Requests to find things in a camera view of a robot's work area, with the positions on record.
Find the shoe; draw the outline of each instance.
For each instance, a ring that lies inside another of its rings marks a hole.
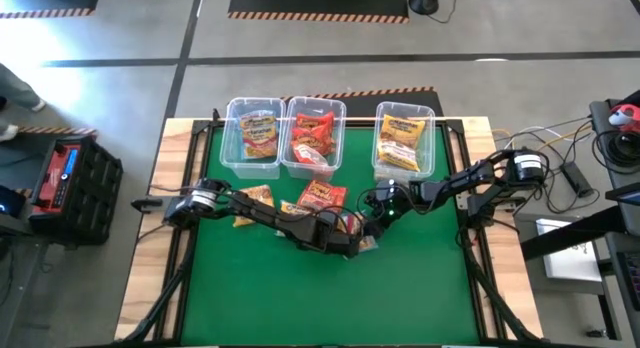
[[[40,98],[40,103],[38,103],[38,105],[35,107],[31,107],[30,109],[33,113],[38,113],[41,110],[43,110],[44,107],[46,106],[47,106],[47,102],[45,102],[44,99]]]
[[[18,126],[9,125],[3,134],[0,134],[0,142],[12,140],[18,134]]]

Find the red object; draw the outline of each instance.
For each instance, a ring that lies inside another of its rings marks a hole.
[[[298,114],[296,116],[296,127],[310,129],[320,125],[328,125],[330,126],[329,133],[332,134],[334,118],[335,114],[333,114],[333,112],[329,112],[322,117],[313,117],[305,114]]]
[[[347,188],[345,187],[334,187],[329,183],[311,181],[298,199],[298,205],[316,211],[329,206],[342,207],[346,196]],[[340,213],[342,208],[331,210]]]
[[[73,153],[76,155],[75,157],[80,153],[80,145],[61,146],[65,148],[63,153],[58,153],[54,150],[51,155],[47,173],[38,194],[39,204],[33,207],[33,213],[60,213],[62,211],[64,199],[66,198],[67,182],[71,179],[76,161],[72,162],[71,171],[66,176],[65,169],[72,152],[75,152]]]
[[[295,147],[297,144],[304,144],[315,149],[321,155],[330,154],[333,150],[332,131],[333,126],[328,124],[311,129],[293,128],[292,145]]]
[[[622,132],[640,133],[640,108],[632,104],[622,104],[611,109],[612,118],[616,114],[623,114],[631,119],[627,124],[618,126]]]

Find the black stand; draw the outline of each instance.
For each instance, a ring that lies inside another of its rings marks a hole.
[[[603,237],[606,233],[626,232],[620,207],[615,205],[590,217],[549,233],[531,238],[521,244],[524,260],[559,252],[575,245]]]
[[[409,0],[409,8],[420,15],[432,15],[438,11],[438,0]]]

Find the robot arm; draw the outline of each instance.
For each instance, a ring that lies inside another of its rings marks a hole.
[[[497,177],[494,166],[505,160],[505,174]],[[354,257],[364,236],[380,238],[404,214],[410,211],[426,214],[456,194],[483,184],[492,186],[484,194],[470,197],[469,216],[473,218],[481,213],[482,216],[493,216],[493,209],[500,198],[539,187],[544,182],[541,161],[542,156],[534,151],[505,150],[440,182],[411,181],[405,187],[394,180],[383,181],[365,198],[372,212],[364,218],[363,233],[358,235],[337,229],[339,218],[334,212],[290,215],[254,200],[246,193],[231,190],[225,181],[207,178],[202,179],[189,195],[169,207],[165,223],[182,227],[198,218],[242,216],[284,233],[300,249]]]

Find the white paper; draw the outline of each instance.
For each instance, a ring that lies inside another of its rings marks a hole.
[[[571,222],[551,219],[536,221],[539,235],[569,224]],[[592,242],[582,243],[544,256],[544,268],[549,278],[602,282]]]

